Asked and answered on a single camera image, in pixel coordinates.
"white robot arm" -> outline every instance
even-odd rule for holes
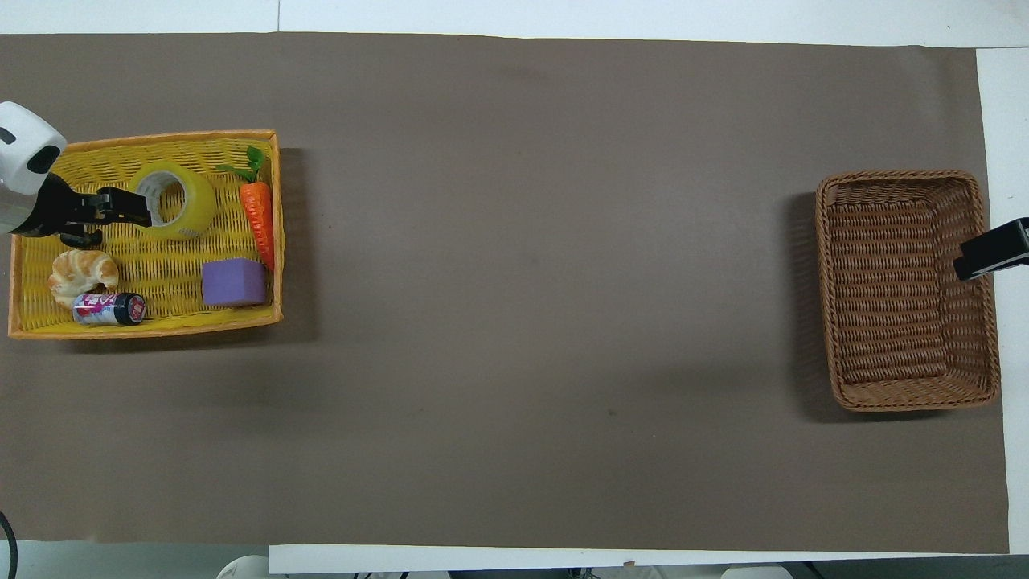
[[[142,195],[113,186],[96,194],[72,190],[50,173],[68,142],[29,109],[0,102],[0,232],[26,237],[59,233],[73,247],[97,245],[102,231],[84,224],[126,221],[149,226]]]
[[[31,110],[0,102],[0,231],[17,228],[36,206],[46,174],[68,141]]]

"roll of tape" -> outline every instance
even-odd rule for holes
[[[161,195],[175,183],[182,185],[185,200],[179,214],[172,220],[161,217]],[[140,227],[153,237],[186,241],[199,237],[211,226],[218,204],[214,197],[214,187],[207,179],[175,162],[158,160],[151,162],[136,173],[129,181],[129,190],[146,197],[146,208],[150,210],[151,225]]]

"toy carrot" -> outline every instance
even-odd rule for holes
[[[229,165],[218,165],[219,171],[230,171],[247,182],[240,185],[240,202],[250,221],[254,233],[257,253],[270,269],[275,268],[275,219],[272,216],[272,189],[268,183],[258,181],[257,174],[264,165],[264,153],[255,146],[247,147],[247,169],[237,169]]]

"brown table mat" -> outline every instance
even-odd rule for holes
[[[839,409],[817,296],[824,176],[986,184],[972,50],[240,34],[0,55],[3,98],[72,141],[284,147],[285,322],[0,340],[0,505],[26,539],[1007,549],[1000,404]]]

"purple sponge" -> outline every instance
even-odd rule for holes
[[[263,304],[264,265],[236,257],[204,263],[204,305],[233,309]]]

